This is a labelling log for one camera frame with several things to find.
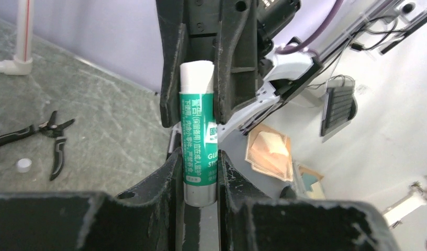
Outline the white PVC pipe frame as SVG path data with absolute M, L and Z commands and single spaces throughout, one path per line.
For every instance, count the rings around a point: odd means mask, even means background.
M 32 39 L 34 1 L 19 0 L 15 54 L 11 60 L 0 61 L 0 73 L 24 76 L 32 71 Z

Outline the green glue stick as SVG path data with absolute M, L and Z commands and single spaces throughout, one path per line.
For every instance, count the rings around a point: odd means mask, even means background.
M 211 61 L 180 65 L 184 200 L 193 207 L 216 202 L 218 137 L 213 112 Z

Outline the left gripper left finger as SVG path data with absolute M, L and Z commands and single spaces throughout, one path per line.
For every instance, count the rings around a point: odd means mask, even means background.
M 182 150 L 113 197 L 0 193 L 0 250 L 181 250 Z

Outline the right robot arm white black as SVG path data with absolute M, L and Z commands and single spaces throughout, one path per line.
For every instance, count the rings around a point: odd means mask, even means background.
M 273 38 L 300 10 L 300 1 L 157 1 L 163 48 L 162 125 L 180 121 L 182 63 L 212 61 L 213 111 L 219 140 L 248 134 L 298 95 L 322 68 L 301 49 L 279 54 Z

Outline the white glue stick cap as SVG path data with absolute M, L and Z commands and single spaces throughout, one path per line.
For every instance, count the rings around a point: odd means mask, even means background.
M 16 169 L 19 173 L 27 173 L 32 166 L 32 160 L 29 158 L 22 158 L 16 162 Z

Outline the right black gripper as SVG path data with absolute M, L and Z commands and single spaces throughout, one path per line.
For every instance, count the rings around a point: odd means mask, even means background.
M 180 122 L 179 66 L 185 56 L 187 62 L 215 60 L 214 113 L 217 123 L 226 124 L 256 100 L 256 2 L 155 2 L 163 51 L 162 126 L 171 128 Z

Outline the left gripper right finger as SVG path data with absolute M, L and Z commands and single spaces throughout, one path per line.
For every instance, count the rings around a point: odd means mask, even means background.
M 383 216 L 360 201 L 273 199 L 218 152 L 221 250 L 398 250 Z

